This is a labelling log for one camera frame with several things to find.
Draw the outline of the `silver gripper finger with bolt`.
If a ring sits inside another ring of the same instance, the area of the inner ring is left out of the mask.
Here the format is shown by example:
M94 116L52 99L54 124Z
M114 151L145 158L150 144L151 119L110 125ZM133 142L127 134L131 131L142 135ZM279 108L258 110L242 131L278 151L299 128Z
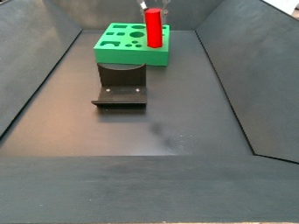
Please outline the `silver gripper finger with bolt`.
M162 0L162 3L163 3L162 20L163 20L163 24L166 24L167 15L169 15L167 5L171 3L171 0Z

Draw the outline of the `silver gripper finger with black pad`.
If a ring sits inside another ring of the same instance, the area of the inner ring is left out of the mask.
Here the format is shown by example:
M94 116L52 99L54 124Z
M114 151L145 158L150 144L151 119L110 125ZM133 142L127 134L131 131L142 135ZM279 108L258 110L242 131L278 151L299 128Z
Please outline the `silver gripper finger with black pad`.
M141 14L145 16L147 10L146 0L137 0L137 3L141 8Z

